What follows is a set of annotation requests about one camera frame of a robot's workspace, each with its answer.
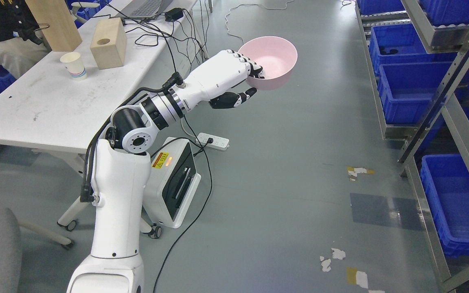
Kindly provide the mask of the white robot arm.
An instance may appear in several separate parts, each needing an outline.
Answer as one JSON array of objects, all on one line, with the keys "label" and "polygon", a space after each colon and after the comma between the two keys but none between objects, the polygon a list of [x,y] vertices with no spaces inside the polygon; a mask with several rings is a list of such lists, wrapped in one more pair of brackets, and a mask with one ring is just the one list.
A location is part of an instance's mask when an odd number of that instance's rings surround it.
[{"label": "white robot arm", "polygon": [[142,202],[151,174],[149,149],[158,132],[189,106],[181,87],[137,89],[104,121],[86,150],[80,202],[96,208],[89,256],[75,269],[68,293],[141,293]]}]

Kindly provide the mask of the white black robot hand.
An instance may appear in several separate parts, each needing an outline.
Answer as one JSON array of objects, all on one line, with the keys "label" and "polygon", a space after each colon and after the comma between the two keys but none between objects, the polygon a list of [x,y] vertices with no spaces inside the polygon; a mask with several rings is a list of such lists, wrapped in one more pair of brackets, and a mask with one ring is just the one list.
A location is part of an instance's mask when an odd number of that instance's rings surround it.
[{"label": "white black robot hand", "polygon": [[173,87],[175,96],[192,111],[200,102],[208,102],[211,108],[236,108],[249,100],[257,89],[234,93],[229,89],[247,78],[264,79],[264,68],[249,57],[234,50],[222,50],[199,65],[184,79],[184,88]]}]

